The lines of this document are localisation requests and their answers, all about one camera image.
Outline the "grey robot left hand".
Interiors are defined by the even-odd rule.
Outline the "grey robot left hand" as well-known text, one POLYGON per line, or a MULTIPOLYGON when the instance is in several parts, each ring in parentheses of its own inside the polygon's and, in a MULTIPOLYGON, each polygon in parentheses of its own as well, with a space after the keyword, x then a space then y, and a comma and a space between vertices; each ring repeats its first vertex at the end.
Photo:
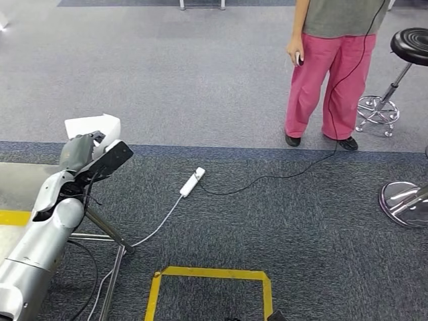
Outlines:
POLYGON ((93 161, 94 142, 100 143, 105 134, 97 130, 88 134, 78 134, 70 138, 62 149, 59 161, 60 170, 79 172, 93 161))

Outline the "person's right hand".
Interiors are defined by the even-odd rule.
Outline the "person's right hand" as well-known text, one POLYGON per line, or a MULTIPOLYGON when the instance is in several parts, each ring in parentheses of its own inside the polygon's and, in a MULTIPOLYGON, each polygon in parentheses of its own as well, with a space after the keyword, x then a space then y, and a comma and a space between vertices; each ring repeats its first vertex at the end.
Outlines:
POLYGON ((291 36, 287 45, 287 53, 295 66, 302 66, 304 63, 304 51, 300 35, 291 36))

